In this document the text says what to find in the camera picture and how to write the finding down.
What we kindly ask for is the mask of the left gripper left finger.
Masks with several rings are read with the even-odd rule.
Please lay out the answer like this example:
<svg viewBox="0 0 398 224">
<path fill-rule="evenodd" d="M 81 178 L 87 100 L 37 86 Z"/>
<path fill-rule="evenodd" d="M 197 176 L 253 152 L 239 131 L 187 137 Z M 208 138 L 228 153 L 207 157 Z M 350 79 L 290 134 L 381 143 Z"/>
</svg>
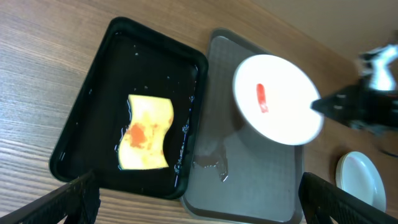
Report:
<svg viewBox="0 0 398 224">
<path fill-rule="evenodd" d="M 100 188 L 90 171 L 1 217 L 1 223 L 94 223 L 100 204 Z"/>
</svg>

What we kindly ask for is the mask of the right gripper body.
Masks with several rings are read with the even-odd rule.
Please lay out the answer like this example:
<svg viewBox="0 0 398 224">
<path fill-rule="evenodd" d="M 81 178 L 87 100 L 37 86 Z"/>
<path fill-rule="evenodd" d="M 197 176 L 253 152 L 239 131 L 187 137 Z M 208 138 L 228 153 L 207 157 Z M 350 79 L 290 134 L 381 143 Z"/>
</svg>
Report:
<svg viewBox="0 0 398 224">
<path fill-rule="evenodd" d="M 311 108 L 352 129 L 397 131 L 397 91 L 371 89 L 364 79 L 313 101 Z"/>
</svg>

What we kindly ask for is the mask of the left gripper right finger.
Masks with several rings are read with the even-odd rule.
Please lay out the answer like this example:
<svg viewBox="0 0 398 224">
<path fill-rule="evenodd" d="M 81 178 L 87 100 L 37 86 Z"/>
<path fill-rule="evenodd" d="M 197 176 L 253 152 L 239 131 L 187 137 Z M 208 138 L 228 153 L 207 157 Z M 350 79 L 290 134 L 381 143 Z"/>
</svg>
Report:
<svg viewBox="0 0 398 224">
<path fill-rule="evenodd" d="M 298 196 L 309 224 L 397 224 L 396 218 L 310 172 L 303 173 Z"/>
</svg>

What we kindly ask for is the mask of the light grey plate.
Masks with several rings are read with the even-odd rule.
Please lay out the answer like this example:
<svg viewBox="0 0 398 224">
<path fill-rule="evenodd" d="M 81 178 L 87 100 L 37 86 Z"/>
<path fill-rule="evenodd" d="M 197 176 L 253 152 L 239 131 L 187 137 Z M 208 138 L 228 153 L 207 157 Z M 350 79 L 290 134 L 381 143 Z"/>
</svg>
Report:
<svg viewBox="0 0 398 224">
<path fill-rule="evenodd" d="M 376 166 L 358 151 L 346 154 L 343 163 L 343 190 L 374 208 L 386 211 L 386 192 Z"/>
</svg>

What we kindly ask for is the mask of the yellow green sponge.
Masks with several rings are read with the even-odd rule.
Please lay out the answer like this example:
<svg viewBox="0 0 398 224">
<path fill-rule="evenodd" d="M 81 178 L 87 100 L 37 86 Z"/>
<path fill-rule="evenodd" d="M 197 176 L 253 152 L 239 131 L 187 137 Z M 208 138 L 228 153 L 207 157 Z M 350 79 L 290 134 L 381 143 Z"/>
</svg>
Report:
<svg viewBox="0 0 398 224">
<path fill-rule="evenodd" d="M 164 140 L 174 121 L 174 108 L 168 98 L 129 95 L 131 120 L 118 146 L 122 170 L 168 168 Z"/>
</svg>

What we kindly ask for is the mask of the white plate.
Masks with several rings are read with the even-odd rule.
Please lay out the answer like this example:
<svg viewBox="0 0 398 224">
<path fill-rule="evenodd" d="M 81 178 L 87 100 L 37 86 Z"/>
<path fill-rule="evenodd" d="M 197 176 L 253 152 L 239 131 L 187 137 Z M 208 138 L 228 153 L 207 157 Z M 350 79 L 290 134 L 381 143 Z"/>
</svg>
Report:
<svg viewBox="0 0 398 224">
<path fill-rule="evenodd" d="M 343 163 L 344 163 L 345 157 L 346 157 L 346 154 L 339 158 L 338 163 L 336 165 L 336 170 L 335 170 L 336 186 L 341 190 L 343 190 L 342 172 L 343 172 Z"/>
<path fill-rule="evenodd" d="M 232 87 L 242 117 L 265 138 L 296 146 L 322 130 L 324 117 L 311 108 L 320 99 L 316 86 L 286 59 L 263 54 L 243 60 Z"/>
</svg>

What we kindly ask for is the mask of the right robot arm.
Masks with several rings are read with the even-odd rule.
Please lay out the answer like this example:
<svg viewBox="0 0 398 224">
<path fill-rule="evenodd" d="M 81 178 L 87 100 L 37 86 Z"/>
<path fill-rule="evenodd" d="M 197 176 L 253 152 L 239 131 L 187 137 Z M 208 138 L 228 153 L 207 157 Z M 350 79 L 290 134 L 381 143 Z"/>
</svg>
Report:
<svg viewBox="0 0 398 224">
<path fill-rule="evenodd" d="M 311 108 L 353 129 L 372 133 L 397 130 L 396 81 L 389 64 L 397 60 L 397 45 L 389 44 L 359 57 L 361 78 L 319 100 Z"/>
</svg>

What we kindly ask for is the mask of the dark brown serving tray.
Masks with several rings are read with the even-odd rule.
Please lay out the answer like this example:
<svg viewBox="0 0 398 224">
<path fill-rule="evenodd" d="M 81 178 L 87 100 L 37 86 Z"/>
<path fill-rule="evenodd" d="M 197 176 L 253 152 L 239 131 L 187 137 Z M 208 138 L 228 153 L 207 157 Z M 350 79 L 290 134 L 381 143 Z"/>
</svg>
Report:
<svg viewBox="0 0 398 224">
<path fill-rule="evenodd" d="M 233 76 L 263 50 L 228 29 L 215 29 L 192 168 L 182 204 L 193 217 L 235 223 L 299 223 L 300 146 L 279 144 L 248 125 L 233 98 Z"/>
</svg>

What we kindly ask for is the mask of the black plastic bin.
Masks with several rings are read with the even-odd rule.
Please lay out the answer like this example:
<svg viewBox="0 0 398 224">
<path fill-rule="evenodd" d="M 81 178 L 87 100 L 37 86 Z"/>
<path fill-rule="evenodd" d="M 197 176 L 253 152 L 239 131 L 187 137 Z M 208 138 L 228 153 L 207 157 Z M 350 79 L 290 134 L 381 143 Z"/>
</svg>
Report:
<svg viewBox="0 0 398 224">
<path fill-rule="evenodd" d="M 113 19 L 49 161 L 69 182 L 92 171 L 99 186 L 176 199 L 188 185 L 208 61 L 199 51 L 125 17 Z M 168 168 L 122 170 L 118 146 L 131 120 L 129 95 L 168 98 Z"/>
</svg>

